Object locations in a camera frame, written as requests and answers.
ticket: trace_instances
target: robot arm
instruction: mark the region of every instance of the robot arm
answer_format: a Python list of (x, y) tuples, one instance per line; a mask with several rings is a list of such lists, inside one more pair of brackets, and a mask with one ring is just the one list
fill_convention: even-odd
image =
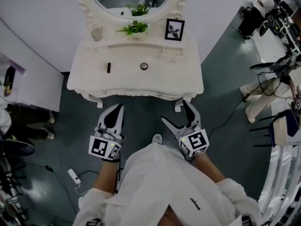
[(179, 141), (180, 148), (189, 157), (193, 157), (207, 150), (209, 140), (205, 129), (201, 128), (201, 117), (196, 108), (185, 100), (183, 100), (183, 106), (188, 120), (187, 126), (178, 127), (163, 116), (161, 119)]
[(103, 161), (117, 162), (114, 159), (125, 138), (122, 133), (124, 106), (113, 105), (99, 117), (94, 136), (90, 137), (89, 154), (100, 157)]

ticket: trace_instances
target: green plant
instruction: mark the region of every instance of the green plant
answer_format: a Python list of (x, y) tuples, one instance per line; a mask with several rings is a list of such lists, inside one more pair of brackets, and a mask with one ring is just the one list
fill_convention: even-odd
[(131, 35), (133, 33), (145, 32), (146, 30), (147, 30), (147, 24), (134, 20), (132, 24), (126, 27), (122, 27), (116, 32), (125, 32), (127, 35)]
[(145, 4), (139, 4), (137, 6), (135, 5), (128, 5), (127, 6), (129, 9), (132, 8), (132, 16), (141, 16), (141, 15), (144, 15), (144, 14), (148, 14), (149, 13), (149, 10), (150, 8), (147, 7)]

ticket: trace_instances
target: small box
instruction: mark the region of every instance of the small box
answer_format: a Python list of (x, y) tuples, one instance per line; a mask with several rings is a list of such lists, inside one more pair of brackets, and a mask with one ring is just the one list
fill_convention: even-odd
[(109, 141), (102, 137), (90, 137), (89, 154), (104, 158), (107, 160), (113, 160), (121, 145), (115, 141)]
[(209, 147), (209, 140), (205, 129), (181, 137), (179, 146), (189, 157), (205, 152)]

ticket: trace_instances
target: white pants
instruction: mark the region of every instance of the white pants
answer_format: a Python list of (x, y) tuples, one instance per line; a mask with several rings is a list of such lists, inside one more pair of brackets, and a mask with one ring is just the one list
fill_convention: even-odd
[(277, 96), (283, 97), (283, 98), (290, 96), (287, 93), (290, 90), (290, 86), (287, 84), (281, 83), (279, 78), (269, 79), (261, 85), (261, 87), (264, 89), (265, 93), (262, 91), (261, 87), (260, 86), (258, 87), (258, 86), (259, 86), (259, 83), (254, 83), (254, 84), (249, 84), (249, 85), (245, 85), (242, 87), (242, 90), (246, 94), (251, 93), (250, 94), (251, 96), (261, 95), (258, 100), (252, 102), (246, 108), (246, 114), (249, 118), (255, 118), (263, 109), (269, 107), (271, 105), (271, 103), (277, 99)]

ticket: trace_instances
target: black pants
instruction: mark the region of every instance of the black pants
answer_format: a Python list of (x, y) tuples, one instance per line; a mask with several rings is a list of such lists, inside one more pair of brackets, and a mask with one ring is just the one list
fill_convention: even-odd
[(47, 122), (50, 115), (47, 111), (34, 110), (18, 105), (8, 105), (6, 111), (12, 120), (12, 126), (5, 134), (6, 138), (16, 137), (19, 140), (27, 139), (46, 139), (48, 133), (42, 129), (32, 129), (26, 125)]
[(261, 15), (260, 11), (257, 8), (253, 8), (246, 14), (246, 17), (238, 29), (244, 36), (252, 36), (254, 30), (258, 29), (263, 21), (264, 17)]

